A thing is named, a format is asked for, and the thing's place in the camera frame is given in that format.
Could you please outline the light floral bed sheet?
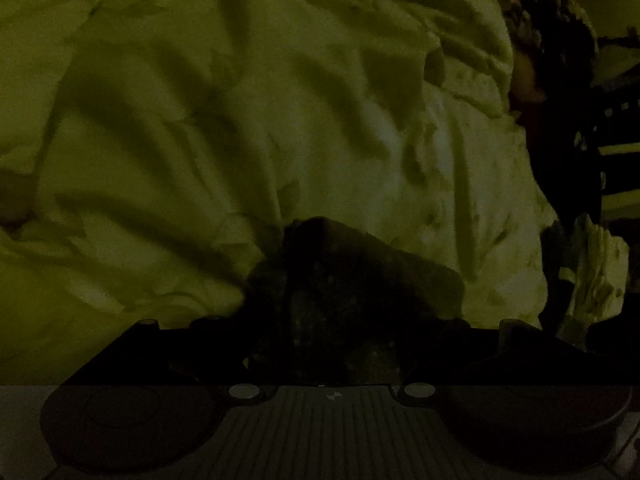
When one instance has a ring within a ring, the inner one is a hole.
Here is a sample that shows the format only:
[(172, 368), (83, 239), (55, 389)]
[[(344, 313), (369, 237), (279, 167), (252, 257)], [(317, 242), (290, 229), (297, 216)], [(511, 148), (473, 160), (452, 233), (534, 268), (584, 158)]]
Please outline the light floral bed sheet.
[(234, 311), (317, 216), (448, 266), (442, 318), (536, 324), (513, 77), (568, 107), (599, 53), (576, 0), (1, 0), (2, 384)]

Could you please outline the dark small garment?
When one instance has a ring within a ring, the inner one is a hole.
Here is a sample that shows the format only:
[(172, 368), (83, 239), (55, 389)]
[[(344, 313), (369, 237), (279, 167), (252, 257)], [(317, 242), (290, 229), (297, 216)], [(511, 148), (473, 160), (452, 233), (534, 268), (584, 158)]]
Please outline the dark small garment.
[(240, 312), (257, 341), (408, 353), (467, 330), (448, 266), (324, 217), (295, 220), (247, 279)]

